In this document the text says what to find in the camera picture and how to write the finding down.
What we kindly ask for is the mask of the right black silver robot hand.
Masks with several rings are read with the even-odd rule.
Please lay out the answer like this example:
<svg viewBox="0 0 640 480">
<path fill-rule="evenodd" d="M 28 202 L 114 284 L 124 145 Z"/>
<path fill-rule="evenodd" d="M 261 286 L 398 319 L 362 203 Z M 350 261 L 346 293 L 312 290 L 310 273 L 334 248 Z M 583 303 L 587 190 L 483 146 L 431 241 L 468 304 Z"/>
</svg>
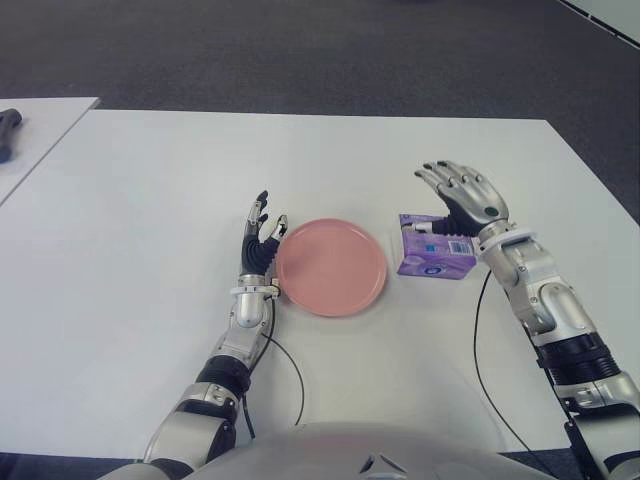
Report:
<svg viewBox="0 0 640 480">
<path fill-rule="evenodd" d="M 437 235 L 480 238 L 491 228 L 506 230 L 509 209 L 495 187 L 478 171 L 451 161 L 427 162 L 414 172 L 448 208 L 448 214 L 413 226 Z"/>
</svg>

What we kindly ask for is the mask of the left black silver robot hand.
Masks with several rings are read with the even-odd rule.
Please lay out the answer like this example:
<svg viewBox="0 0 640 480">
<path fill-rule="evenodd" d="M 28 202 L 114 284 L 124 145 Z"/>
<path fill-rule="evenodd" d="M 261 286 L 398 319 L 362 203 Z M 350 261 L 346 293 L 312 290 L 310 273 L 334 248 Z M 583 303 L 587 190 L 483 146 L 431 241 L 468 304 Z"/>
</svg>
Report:
<svg viewBox="0 0 640 480">
<path fill-rule="evenodd" d="M 264 276 L 276 257 L 279 245 L 288 231 L 288 218 L 280 215 L 272 232 L 265 240 L 260 232 L 269 215 L 264 212 L 268 204 L 268 192 L 264 190 L 254 200 L 246 219 L 241 247 L 240 274 Z"/>
</svg>

